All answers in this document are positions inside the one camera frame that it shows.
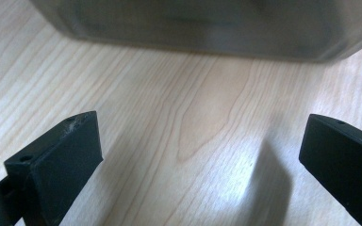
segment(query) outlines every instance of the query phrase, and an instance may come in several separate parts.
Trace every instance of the wooden table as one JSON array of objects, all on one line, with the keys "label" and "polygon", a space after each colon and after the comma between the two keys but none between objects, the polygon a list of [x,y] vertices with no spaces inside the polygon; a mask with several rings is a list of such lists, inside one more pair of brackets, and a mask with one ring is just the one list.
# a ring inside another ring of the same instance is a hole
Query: wooden table
[{"label": "wooden table", "polygon": [[62,225],[357,225],[298,153],[310,113],[362,129],[362,50],[309,64],[92,43],[0,0],[0,179],[90,110],[105,161]]}]

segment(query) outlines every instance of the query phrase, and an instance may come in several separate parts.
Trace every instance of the wooden surface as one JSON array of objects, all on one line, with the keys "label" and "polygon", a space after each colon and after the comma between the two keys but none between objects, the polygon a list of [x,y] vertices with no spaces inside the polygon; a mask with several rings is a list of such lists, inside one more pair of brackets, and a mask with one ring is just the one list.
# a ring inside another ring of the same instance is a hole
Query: wooden surface
[{"label": "wooden surface", "polygon": [[62,225],[357,225],[298,153],[310,113],[362,129],[362,50],[307,64],[91,43],[0,0],[0,179],[90,110],[105,161]]}]

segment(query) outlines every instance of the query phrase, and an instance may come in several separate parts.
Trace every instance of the light wood grain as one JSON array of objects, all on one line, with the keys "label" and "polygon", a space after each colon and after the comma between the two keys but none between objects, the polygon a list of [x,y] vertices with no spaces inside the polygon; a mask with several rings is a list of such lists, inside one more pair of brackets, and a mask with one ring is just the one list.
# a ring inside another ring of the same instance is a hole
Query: light wood grain
[{"label": "light wood grain", "polygon": [[89,110],[105,161],[62,225],[357,225],[298,153],[309,113],[362,129],[362,50],[306,64],[92,43],[0,0],[0,179]]}]

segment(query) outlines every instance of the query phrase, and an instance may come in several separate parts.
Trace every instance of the tabletop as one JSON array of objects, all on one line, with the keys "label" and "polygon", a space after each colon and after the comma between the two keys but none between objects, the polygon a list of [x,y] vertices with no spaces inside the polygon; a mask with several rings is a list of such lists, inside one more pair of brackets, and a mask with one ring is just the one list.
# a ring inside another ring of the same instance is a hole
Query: tabletop
[{"label": "tabletop", "polygon": [[312,64],[73,40],[0,0],[0,179],[90,110],[105,160],[61,225],[358,225],[298,155],[310,113],[362,130],[362,50]]}]

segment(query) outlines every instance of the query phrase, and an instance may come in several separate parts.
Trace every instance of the black object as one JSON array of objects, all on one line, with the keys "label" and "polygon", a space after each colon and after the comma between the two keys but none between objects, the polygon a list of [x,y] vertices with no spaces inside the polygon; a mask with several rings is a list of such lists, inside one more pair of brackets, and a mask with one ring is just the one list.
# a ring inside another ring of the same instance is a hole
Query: black object
[{"label": "black object", "polygon": [[299,159],[362,224],[362,131],[343,121],[310,115]]},{"label": "black object", "polygon": [[102,162],[96,112],[70,117],[5,161],[0,225],[59,225]]}]

